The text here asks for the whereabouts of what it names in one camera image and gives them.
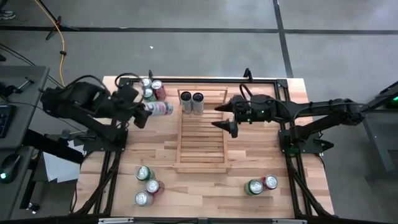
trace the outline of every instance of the cluster of cans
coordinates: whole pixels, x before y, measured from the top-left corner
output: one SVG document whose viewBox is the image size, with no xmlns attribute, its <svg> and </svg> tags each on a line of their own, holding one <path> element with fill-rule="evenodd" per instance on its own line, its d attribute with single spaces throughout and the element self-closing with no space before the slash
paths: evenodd
<svg viewBox="0 0 398 224">
<path fill-rule="evenodd" d="M 136 177 L 140 181 L 146 181 L 145 189 L 136 194 L 136 205 L 147 207 L 154 203 L 156 196 L 164 191 L 164 183 L 155 178 L 155 172 L 147 166 L 141 166 Z"/>
<path fill-rule="evenodd" d="M 143 78 L 141 87 L 146 102 L 164 101 L 166 99 L 166 89 L 160 80 L 150 80 Z"/>
<path fill-rule="evenodd" d="M 152 116 L 170 115 L 173 113 L 173 105 L 164 102 L 166 99 L 166 90 L 160 80 L 150 80 L 143 78 L 140 82 L 145 104 L 145 110 L 151 111 Z"/>
<path fill-rule="evenodd" d="M 202 115 L 205 107 L 205 97 L 201 93 L 195 93 L 193 96 L 190 92 L 185 91 L 180 95 L 182 111 L 185 114 Z"/>
<path fill-rule="evenodd" d="M 252 179 L 244 185 L 244 191 L 248 195 L 259 195 L 267 190 L 274 190 L 278 187 L 278 180 L 273 175 L 261 177 L 260 179 Z"/>
</svg>

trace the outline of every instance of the wooden rack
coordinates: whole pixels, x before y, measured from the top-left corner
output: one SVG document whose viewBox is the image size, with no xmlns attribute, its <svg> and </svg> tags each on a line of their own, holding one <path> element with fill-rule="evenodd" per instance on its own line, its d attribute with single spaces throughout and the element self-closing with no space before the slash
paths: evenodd
<svg viewBox="0 0 398 224">
<path fill-rule="evenodd" d="M 205 97 L 202 115 L 184 114 L 178 109 L 179 131 L 177 163 L 174 168 L 180 173 L 226 173 L 228 153 L 226 132 L 214 127 L 211 122 L 224 120 L 224 113 L 214 108 L 225 103 L 228 88 L 201 87 L 189 91 L 193 95 L 200 92 Z"/>
</svg>

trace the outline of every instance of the yellow cable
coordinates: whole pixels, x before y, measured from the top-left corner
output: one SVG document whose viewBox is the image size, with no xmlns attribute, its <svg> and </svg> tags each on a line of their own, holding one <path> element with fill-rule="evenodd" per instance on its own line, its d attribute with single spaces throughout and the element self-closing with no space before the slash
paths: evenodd
<svg viewBox="0 0 398 224">
<path fill-rule="evenodd" d="M 58 25 L 51 18 L 51 16 L 46 12 L 46 10 L 43 8 L 43 6 L 37 0 L 34 0 L 34 1 L 43 10 L 43 12 L 46 14 L 46 16 L 51 20 L 52 24 L 55 26 L 55 28 L 57 29 L 58 33 L 60 34 L 61 40 L 62 40 L 62 51 L 64 52 L 65 51 L 65 41 L 63 41 L 63 35 L 62 35 L 60 29 L 58 28 Z M 61 79 L 62 86 L 65 86 L 65 84 L 63 83 L 63 77 L 62 77 L 62 66 L 63 66 L 64 57 L 65 57 L 64 55 L 61 56 L 61 63 L 60 63 L 60 79 Z"/>
</svg>

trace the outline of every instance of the computer mouse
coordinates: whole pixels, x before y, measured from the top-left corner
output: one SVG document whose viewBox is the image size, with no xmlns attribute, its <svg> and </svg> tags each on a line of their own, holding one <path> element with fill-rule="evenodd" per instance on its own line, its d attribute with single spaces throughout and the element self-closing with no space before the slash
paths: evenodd
<svg viewBox="0 0 398 224">
<path fill-rule="evenodd" d="M 11 154 L 2 161 L 0 165 L 0 183 L 9 184 L 15 180 L 20 160 L 20 155 Z"/>
</svg>

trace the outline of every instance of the can lid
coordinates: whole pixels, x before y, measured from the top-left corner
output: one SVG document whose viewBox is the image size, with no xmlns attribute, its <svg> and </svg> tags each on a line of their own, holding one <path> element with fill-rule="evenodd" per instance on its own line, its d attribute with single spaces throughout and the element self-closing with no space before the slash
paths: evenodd
<svg viewBox="0 0 398 224">
<path fill-rule="evenodd" d="M 149 79 L 149 78 L 143 78 L 143 79 L 141 80 L 141 82 L 142 82 L 142 85 L 143 85 L 143 86 L 147 86 L 147 85 L 150 84 L 150 79 Z"/>
<path fill-rule="evenodd" d="M 150 88 L 146 88 L 144 90 L 144 97 L 150 97 L 152 94 L 154 94 L 154 91 L 151 90 Z"/>
<path fill-rule="evenodd" d="M 145 205 L 148 201 L 148 193 L 140 191 L 136 194 L 136 204 Z"/>
<path fill-rule="evenodd" d="M 192 97 L 191 93 L 188 92 L 188 91 L 185 91 L 185 92 L 181 93 L 181 100 L 183 100 L 183 101 L 191 100 L 191 97 Z"/>
<path fill-rule="evenodd" d="M 147 182 L 147 191 L 150 193 L 154 193 L 159 190 L 159 181 L 155 179 L 148 180 Z"/>
<path fill-rule="evenodd" d="M 203 94 L 201 94 L 201 93 L 195 93 L 195 94 L 193 95 L 193 97 L 192 97 L 192 99 L 193 99 L 195 102 L 202 102 L 204 98 L 205 98 L 205 97 L 204 97 Z"/>
<path fill-rule="evenodd" d="M 137 178 L 139 180 L 144 180 L 149 175 L 149 169 L 146 166 L 142 166 L 137 171 Z"/>
<path fill-rule="evenodd" d="M 276 177 L 274 177 L 273 175 L 269 175 L 268 177 L 266 177 L 265 185 L 268 189 L 275 189 L 276 187 L 278 187 L 278 179 L 276 179 Z"/>
<path fill-rule="evenodd" d="M 259 194 L 262 192 L 262 183 L 259 180 L 251 180 L 249 185 L 250 185 L 250 190 L 254 194 Z"/>
<path fill-rule="evenodd" d="M 152 82 L 152 88 L 157 90 L 159 88 L 162 88 L 162 82 L 160 80 L 155 80 Z"/>
</svg>

